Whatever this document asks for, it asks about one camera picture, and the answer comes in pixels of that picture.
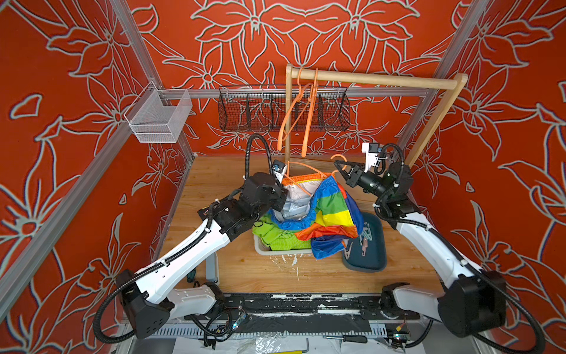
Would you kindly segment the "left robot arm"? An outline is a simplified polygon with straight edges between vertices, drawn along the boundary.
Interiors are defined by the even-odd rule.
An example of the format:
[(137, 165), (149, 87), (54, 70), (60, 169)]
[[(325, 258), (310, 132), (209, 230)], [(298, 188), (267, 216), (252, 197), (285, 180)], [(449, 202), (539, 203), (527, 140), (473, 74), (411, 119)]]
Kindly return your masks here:
[[(228, 246), (249, 231), (270, 210), (282, 210), (288, 191), (275, 176), (268, 153), (268, 172), (250, 173), (250, 154), (246, 150), (244, 182), (227, 197), (204, 208), (202, 224), (165, 256), (133, 273), (123, 271), (116, 278), (116, 288), (101, 303), (93, 321), (93, 332), (100, 342), (116, 344), (133, 336), (145, 339), (169, 319), (207, 314), (223, 300), (214, 283), (205, 283), (185, 291), (175, 286), (209, 256)], [(108, 336), (101, 321), (106, 308), (118, 299), (131, 332)]]

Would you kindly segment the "rainbow striped shorts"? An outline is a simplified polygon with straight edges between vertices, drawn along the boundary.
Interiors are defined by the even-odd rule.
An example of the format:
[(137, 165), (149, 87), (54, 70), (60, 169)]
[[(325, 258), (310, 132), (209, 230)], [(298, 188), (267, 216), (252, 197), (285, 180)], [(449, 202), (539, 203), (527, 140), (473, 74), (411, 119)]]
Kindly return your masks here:
[(328, 173), (285, 177), (288, 191), (282, 211), (267, 218), (279, 230), (290, 232), (317, 260), (336, 255), (363, 233), (364, 219), (352, 196)]

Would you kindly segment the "orange hanger of rainbow shorts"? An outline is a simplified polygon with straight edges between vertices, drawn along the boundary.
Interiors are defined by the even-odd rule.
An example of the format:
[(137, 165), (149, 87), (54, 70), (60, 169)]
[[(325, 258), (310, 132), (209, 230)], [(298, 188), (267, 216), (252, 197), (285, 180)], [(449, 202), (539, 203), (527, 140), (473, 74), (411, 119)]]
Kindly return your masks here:
[(338, 170), (333, 172), (320, 171), (308, 163), (290, 161), (286, 163), (287, 172), (284, 173), (283, 185), (288, 189), (292, 200), (310, 199), (318, 186), (329, 177), (336, 177)]

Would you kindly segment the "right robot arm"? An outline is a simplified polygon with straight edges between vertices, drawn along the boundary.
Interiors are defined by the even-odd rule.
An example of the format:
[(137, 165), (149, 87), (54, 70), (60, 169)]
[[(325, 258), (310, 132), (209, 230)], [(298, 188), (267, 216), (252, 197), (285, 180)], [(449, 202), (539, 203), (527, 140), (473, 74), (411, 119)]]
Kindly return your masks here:
[(543, 353), (546, 340), (541, 325), (508, 293), (504, 277), (464, 256), (409, 198), (414, 179), (402, 149), (395, 144), (370, 143), (363, 151), (364, 163), (335, 161), (336, 169), (348, 186), (376, 196), (376, 216), (417, 248), (439, 275), (445, 290), (436, 294), (408, 283), (394, 283), (384, 287), (381, 308), (393, 315), (404, 311), (421, 314), (429, 319), (427, 331), (440, 322), (458, 338), (471, 336), (502, 353), (513, 353), (514, 349), (484, 336), (484, 332), (506, 324), (506, 310), (512, 306), (526, 317), (534, 332), (529, 353)]

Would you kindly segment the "orange clothes hanger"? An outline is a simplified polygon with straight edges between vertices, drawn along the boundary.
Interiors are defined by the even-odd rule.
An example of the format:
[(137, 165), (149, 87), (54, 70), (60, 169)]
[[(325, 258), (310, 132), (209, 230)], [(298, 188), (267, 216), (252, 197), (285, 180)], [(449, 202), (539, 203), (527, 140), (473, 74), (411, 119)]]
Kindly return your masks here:
[[(279, 127), (279, 132), (277, 135), (277, 150), (280, 151), (284, 148), (285, 154), (290, 155), (290, 133), (296, 127), (299, 122), (300, 117), (305, 112), (303, 109), (297, 118), (293, 119), (293, 109), (295, 105), (305, 97), (305, 92), (311, 89), (312, 84), (308, 83), (306, 86), (301, 84), (301, 74), (302, 68), (299, 68), (297, 75), (293, 75), (294, 67), (292, 64), (288, 64), (285, 69), (285, 110), (284, 118)], [(293, 80), (299, 88), (297, 95), (293, 96)]]

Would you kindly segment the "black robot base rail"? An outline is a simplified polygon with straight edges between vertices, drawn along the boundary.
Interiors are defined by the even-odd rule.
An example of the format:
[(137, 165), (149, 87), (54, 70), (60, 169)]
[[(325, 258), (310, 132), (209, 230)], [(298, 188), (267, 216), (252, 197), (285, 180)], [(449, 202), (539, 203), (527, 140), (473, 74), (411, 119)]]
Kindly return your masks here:
[(224, 307), (233, 319), (246, 314), (236, 333), (371, 333), (378, 324), (419, 323), (420, 315), (406, 311), (385, 315), (379, 294), (262, 294), (225, 295)]

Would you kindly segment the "orange hanger of green shorts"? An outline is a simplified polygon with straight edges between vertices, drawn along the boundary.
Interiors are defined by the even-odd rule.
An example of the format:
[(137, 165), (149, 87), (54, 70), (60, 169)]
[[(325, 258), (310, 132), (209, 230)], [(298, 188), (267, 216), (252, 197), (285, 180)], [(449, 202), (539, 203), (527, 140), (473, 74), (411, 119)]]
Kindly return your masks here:
[(303, 158), (305, 158), (305, 156), (307, 155), (308, 141), (309, 141), (309, 137), (310, 137), (310, 130), (311, 130), (311, 126), (312, 126), (312, 118), (313, 118), (313, 115), (314, 115), (314, 108), (315, 108), (315, 102), (316, 102), (317, 94), (318, 94), (318, 69), (315, 69), (312, 87), (311, 87), (311, 90), (310, 90), (310, 97), (308, 99), (309, 111), (308, 111), (308, 115), (307, 115), (307, 121), (306, 121), (306, 124), (305, 124), (305, 135), (304, 135), (303, 143), (302, 143), (301, 156)]

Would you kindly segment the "lime green shorts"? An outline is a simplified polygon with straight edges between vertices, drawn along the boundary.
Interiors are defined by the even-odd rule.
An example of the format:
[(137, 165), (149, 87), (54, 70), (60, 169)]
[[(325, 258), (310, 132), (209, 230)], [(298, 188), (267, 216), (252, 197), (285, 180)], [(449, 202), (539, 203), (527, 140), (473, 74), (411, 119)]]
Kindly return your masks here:
[(309, 240), (299, 240), (294, 231), (280, 229), (269, 214), (254, 223), (252, 233), (271, 251), (311, 249)]

